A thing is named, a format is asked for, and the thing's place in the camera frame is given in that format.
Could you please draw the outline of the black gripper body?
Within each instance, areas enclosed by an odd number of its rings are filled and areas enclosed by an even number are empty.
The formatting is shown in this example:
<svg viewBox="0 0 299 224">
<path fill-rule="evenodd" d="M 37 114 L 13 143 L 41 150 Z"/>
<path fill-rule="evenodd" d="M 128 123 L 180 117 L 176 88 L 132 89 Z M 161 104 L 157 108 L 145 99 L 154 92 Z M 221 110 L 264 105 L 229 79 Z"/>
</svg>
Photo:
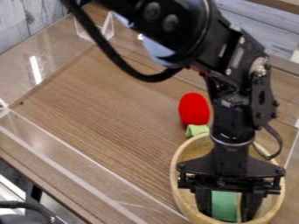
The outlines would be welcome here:
<svg viewBox="0 0 299 224">
<path fill-rule="evenodd" d="M 261 193 L 279 195 L 280 180 L 285 169 L 252 157 L 247 157 L 245 166 L 233 161 L 212 160 L 212 154 L 179 162 L 177 187 L 189 189 L 207 188 L 212 191 L 235 193 Z"/>
</svg>

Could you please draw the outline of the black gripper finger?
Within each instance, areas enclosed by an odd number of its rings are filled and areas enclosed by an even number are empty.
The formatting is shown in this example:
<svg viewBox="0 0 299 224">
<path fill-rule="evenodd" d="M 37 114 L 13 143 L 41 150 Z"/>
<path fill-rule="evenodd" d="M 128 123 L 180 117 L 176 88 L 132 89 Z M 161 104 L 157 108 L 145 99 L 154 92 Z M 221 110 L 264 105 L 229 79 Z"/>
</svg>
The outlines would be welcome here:
<svg viewBox="0 0 299 224">
<path fill-rule="evenodd" d="M 195 188 L 195 200 L 199 211 L 211 216 L 211 190 L 207 188 Z"/>
<path fill-rule="evenodd" d="M 247 222 L 255 218 L 257 209 L 260 208 L 264 195 L 261 193 L 248 193 L 241 194 L 240 200 L 240 217 L 241 221 Z"/>
</svg>

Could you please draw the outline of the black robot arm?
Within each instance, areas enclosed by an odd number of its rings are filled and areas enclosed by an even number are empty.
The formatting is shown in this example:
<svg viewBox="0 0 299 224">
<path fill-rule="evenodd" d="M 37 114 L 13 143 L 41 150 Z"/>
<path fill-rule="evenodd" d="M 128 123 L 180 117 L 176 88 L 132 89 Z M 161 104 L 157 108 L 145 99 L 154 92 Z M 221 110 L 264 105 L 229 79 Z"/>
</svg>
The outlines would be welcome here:
<svg viewBox="0 0 299 224">
<path fill-rule="evenodd" d="M 240 193 L 240 219 L 251 221 L 263 198 L 280 192 L 284 168 L 271 157 L 249 156 L 257 130 L 268 130 L 279 103 L 271 90 L 264 47 L 221 16 L 213 0 L 96 0 L 144 35 L 144 48 L 165 69 L 142 74 L 122 60 L 76 0 L 60 0 L 98 48 L 132 77 L 158 82 L 184 68 L 205 80 L 213 107 L 211 152 L 176 165 L 177 186 L 195 195 L 201 214 L 211 215 L 212 193 Z"/>
</svg>

